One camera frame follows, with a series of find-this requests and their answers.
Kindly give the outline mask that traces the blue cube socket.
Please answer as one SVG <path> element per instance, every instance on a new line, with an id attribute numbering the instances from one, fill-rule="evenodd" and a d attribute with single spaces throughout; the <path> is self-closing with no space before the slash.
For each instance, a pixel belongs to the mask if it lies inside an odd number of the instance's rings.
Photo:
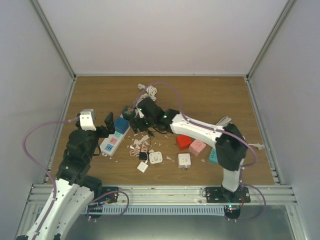
<path id="1" fill-rule="evenodd" d="M 119 116 L 114 122 L 115 131 L 124 135 L 127 129 L 129 128 L 129 122 Z"/>

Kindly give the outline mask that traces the red cube socket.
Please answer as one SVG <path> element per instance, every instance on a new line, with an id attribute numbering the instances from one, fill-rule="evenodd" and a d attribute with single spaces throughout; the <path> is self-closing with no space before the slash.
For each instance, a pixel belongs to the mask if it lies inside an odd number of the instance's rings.
<path id="1" fill-rule="evenodd" d="M 193 141 L 187 135 L 178 135 L 175 139 L 175 142 L 179 150 L 182 151 L 188 149 Z"/>

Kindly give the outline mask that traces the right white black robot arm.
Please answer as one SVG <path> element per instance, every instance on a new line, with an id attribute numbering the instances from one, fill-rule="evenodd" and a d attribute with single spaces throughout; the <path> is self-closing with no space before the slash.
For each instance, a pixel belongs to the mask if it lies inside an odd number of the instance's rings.
<path id="1" fill-rule="evenodd" d="M 228 203 L 239 197 L 241 167 L 248 147 L 234 124 L 223 127 L 205 123 L 175 109 L 164 111 L 151 99 L 145 98 L 135 108 L 135 116 L 129 120 L 129 125 L 135 133 L 153 128 L 159 132 L 185 135 L 211 146 L 215 149 L 218 164 L 223 168 L 218 193 Z"/>

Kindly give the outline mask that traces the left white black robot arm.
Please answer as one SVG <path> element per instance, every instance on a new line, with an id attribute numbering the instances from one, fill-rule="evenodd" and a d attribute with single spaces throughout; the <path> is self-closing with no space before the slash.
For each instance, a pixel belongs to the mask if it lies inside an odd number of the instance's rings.
<path id="1" fill-rule="evenodd" d="M 95 113 L 85 109 L 74 118 L 77 129 L 68 137 L 58 171 L 51 179 L 52 192 L 40 215 L 18 240 L 63 240 L 71 226 L 90 202 L 103 197 L 102 181 L 88 175 L 99 140 L 115 133 L 114 115 L 110 112 L 104 125 L 95 126 Z"/>

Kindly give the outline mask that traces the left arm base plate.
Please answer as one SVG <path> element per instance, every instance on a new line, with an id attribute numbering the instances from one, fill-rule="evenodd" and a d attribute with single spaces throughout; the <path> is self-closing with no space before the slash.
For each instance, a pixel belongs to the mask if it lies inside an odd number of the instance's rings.
<path id="1" fill-rule="evenodd" d="M 103 186 L 100 195 L 95 196 L 86 207 L 86 216 L 92 219 L 101 217 L 107 205 L 118 201 L 118 191 L 117 186 Z"/>

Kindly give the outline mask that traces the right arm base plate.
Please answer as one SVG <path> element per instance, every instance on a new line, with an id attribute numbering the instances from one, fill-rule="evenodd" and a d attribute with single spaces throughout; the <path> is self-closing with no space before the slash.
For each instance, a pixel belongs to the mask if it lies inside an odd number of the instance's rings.
<path id="1" fill-rule="evenodd" d="M 237 220 L 244 204 L 251 202 L 247 187 L 239 186 L 235 192 L 231 192 L 222 186 L 211 186 L 206 187 L 202 195 L 206 198 L 207 203 L 223 204 L 224 215 L 229 220 Z"/>

